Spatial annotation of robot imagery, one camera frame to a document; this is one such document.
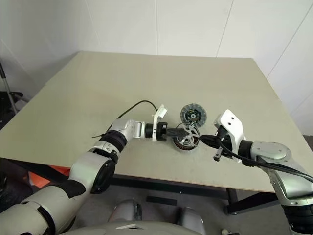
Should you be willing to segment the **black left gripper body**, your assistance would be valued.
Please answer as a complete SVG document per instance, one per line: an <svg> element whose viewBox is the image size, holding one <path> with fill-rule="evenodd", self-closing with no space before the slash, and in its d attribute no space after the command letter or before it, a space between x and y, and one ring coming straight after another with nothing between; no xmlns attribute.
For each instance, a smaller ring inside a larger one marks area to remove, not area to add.
<svg viewBox="0 0 313 235"><path fill-rule="evenodd" d="M159 122L156 126L156 140L166 141L167 140L167 127L168 123Z"/></svg>

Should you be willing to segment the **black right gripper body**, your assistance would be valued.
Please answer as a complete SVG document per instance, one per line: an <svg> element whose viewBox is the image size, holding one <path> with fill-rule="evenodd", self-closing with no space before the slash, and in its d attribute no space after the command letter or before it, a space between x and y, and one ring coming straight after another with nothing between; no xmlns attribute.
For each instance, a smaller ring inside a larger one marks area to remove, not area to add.
<svg viewBox="0 0 313 235"><path fill-rule="evenodd" d="M216 142L216 149L222 148L224 152L230 152L231 151L231 139L228 131L223 127L220 126L216 132L215 137Z"/></svg>

